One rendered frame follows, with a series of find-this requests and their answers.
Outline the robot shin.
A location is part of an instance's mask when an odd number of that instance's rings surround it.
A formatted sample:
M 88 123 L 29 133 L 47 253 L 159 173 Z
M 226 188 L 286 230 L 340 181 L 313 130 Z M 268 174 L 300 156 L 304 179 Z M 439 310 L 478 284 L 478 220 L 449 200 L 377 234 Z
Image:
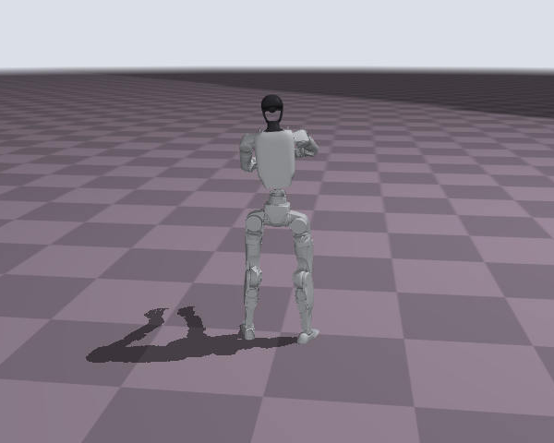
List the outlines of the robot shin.
M 302 332 L 311 333 L 311 310 L 314 303 L 314 287 L 311 274 L 305 272 L 302 278 L 303 288 L 295 289 L 295 300 L 301 317 Z
M 254 311 L 259 297 L 259 286 L 250 285 L 250 270 L 246 270 L 244 283 L 244 304 L 246 309 L 245 329 L 249 325 L 252 329 Z

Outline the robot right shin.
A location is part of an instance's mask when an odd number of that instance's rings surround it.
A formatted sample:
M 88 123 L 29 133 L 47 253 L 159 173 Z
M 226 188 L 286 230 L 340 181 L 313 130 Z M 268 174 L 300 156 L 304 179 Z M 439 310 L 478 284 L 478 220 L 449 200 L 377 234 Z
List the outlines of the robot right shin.
M 311 274 L 305 272 L 302 278 L 303 288 L 295 289 L 295 300 L 301 317 L 302 332 L 311 333 L 311 310 L 314 303 L 314 287 Z

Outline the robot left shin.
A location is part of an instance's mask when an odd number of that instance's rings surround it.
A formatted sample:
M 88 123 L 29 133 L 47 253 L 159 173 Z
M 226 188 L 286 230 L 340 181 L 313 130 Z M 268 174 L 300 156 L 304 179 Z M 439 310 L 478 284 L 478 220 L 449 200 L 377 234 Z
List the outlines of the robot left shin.
M 244 283 L 244 304 L 246 309 L 245 329 L 249 325 L 252 329 L 254 311 L 259 297 L 259 286 L 250 285 L 250 270 L 246 270 Z

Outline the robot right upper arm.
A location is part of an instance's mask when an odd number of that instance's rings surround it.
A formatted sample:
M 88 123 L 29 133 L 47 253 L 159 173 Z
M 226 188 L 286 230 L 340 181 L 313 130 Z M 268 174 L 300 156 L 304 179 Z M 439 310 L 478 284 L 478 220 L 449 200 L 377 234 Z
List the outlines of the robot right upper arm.
M 304 154 L 310 157 L 314 157 L 318 152 L 318 145 L 309 136 L 308 132 L 304 129 L 298 130 L 293 133 L 295 138 L 295 145 L 298 148 L 304 148 Z

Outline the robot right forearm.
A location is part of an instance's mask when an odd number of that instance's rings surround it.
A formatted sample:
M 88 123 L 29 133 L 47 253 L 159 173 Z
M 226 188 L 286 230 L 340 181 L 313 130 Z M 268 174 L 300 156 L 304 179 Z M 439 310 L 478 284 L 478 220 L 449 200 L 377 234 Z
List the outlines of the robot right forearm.
M 305 157 L 307 155 L 304 154 L 304 148 L 295 148 L 295 159 Z

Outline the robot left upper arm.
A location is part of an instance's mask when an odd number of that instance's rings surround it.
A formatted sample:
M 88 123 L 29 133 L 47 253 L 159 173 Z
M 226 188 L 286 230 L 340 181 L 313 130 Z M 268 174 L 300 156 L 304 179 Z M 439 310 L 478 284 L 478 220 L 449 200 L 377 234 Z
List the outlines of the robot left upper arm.
M 245 134 L 242 136 L 239 146 L 241 168 L 246 172 L 254 171 L 257 165 L 255 161 L 251 160 L 254 149 L 254 137 L 255 135 Z

